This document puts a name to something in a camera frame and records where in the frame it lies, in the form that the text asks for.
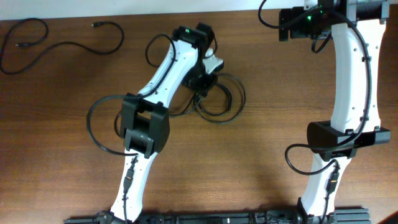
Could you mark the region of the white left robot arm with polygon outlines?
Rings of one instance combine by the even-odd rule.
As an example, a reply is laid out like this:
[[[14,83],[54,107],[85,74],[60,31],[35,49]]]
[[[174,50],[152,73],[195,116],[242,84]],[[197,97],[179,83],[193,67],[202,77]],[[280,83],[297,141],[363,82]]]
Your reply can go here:
[[[223,60],[215,57],[211,26],[180,26],[155,75],[137,95],[122,103],[120,134],[124,140],[124,169],[110,212],[114,223],[132,223],[142,212],[143,193],[150,167],[169,138],[169,106],[180,85],[205,97],[218,80]]]

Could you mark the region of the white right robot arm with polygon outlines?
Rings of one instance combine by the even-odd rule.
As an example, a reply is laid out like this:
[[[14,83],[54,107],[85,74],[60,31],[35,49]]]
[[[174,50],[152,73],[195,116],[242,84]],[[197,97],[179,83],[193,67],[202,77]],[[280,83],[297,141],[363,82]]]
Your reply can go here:
[[[268,212],[287,223],[367,222],[362,208],[337,209],[343,172],[362,147],[389,142],[377,108],[379,52],[389,18],[388,1],[306,1],[279,12],[279,39],[333,42],[336,90],[332,116],[307,126],[304,148],[313,154],[308,184],[293,212]]]

